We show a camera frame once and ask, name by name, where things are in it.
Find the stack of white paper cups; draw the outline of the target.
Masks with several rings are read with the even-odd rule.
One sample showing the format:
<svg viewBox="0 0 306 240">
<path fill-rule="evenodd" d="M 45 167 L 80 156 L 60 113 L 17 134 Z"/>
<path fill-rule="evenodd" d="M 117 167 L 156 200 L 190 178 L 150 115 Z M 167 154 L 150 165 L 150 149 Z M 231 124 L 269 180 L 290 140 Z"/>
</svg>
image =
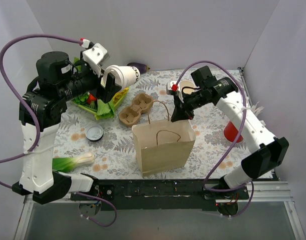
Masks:
<svg viewBox="0 0 306 240">
<path fill-rule="evenodd" d="M 180 90 L 183 94 L 190 95 L 192 92 L 194 92 L 194 89 L 196 88 L 194 82 L 189 80 L 182 80 L 180 83 Z"/>
</svg>

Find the white paper coffee cup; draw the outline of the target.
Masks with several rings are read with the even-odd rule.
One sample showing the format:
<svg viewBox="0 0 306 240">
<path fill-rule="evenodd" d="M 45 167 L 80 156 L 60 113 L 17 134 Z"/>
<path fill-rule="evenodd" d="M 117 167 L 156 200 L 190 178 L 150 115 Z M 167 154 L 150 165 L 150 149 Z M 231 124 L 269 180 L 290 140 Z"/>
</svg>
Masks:
<svg viewBox="0 0 306 240">
<path fill-rule="evenodd" d="M 118 66 L 117 75 L 123 89 L 135 84 L 140 79 L 140 71 L 134 66 Z"/>
</svg>

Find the brown pulp cup carrier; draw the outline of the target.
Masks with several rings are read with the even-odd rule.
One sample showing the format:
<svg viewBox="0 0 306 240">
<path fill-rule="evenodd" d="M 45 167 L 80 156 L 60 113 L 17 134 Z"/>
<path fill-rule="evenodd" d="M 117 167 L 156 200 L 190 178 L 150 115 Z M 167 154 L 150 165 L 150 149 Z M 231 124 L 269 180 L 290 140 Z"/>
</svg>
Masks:
<svg viewBox="0 0 306 240">
<path fill-rule="evenodd" d="M 153 101 L 154 98 L 144 92 L 137 94 L 133 98 L 132 103 L 120 111 L 120 122 L 127 127 L 137 124 L 141 114 L 146 114 L 150 110 Z"/>
</svg>

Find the brown paper bag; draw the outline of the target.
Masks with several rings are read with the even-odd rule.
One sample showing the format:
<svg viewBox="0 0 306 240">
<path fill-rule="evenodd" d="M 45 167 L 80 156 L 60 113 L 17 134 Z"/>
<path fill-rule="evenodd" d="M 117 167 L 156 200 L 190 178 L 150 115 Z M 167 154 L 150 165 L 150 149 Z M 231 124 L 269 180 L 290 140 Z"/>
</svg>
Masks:
<svg viewBox="0 0 306 240">
<path fill-rule="evenodd" d="M 185 166 L 196 141 L 188 120 L 150 120 L 132 126 L 136 160 L 143 177 Z"/>
</svg>

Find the white plastic cup lid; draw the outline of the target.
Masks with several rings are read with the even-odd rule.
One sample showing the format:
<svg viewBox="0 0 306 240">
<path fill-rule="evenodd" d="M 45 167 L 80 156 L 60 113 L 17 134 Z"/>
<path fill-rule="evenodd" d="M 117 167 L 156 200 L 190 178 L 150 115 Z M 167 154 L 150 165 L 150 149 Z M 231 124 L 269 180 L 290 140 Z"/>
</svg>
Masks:
<svg viewBox="0 0 306 240">
<path fill-rule="evenodd" d="M 122 74 L 121 66 L 111 65 L 104 70 L 102 85 L 105 87 L 108 82 L 108 74 L 112 74 L 115 78 L 115 85 L 122 87 L 124 82 L 124 76 Z"/>
</svg>

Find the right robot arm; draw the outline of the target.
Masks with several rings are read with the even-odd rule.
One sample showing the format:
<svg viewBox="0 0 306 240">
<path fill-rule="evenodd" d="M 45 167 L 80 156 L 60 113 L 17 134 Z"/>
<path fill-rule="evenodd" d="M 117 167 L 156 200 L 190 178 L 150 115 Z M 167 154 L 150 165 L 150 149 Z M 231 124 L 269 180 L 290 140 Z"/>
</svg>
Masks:
<svg viewBox="0 0 306 240">
<path fill-rule="evenodd" d="M 219 80 L 204 66 L 191 73 L 191 77 L 194 87 L 181 86 L 180 78 L 167 84 L 167 94 L 174 97 L 175 105 L 171 121 L 193 119 L 195 109 L 214 104 L 229 118 L 250 152 L 240 166 L 224 175 L 217 185 L 203 187 L 205 191 L 217 192 L 229 199 L 251 180 L 281 165 L 289 142 L 284 137 L 277 138 L 247 107 L 245 93 L 231 74 Z"/>
</svg>

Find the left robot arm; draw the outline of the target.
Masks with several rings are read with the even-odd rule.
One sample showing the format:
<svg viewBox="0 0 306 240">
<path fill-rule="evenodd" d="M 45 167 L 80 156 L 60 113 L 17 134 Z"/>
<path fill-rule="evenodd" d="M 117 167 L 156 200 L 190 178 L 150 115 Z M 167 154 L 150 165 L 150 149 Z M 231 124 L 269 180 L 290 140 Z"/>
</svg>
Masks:
<svg viewBox="0 0 306 240">
<path fill-rule="evenodd" d="M 95 199 L 99 188 L 87 174 L 66 174 L 52 168 L 56 133 L 67 102 L 92 92 L 109 102 L 120 90 L 135 83 L 137 69 L 111 65 L 102 69 L 101 54 L 95 49 L 81 53 L 76 63 L 62 51 L 45 53 L 36 63 L 38 76 L 21 96 L 19 119 L 24 135 L 23 170 L 12 191 L 46 204 L 68 193 L 82 192 L 88 200 Z"/>
</svg>

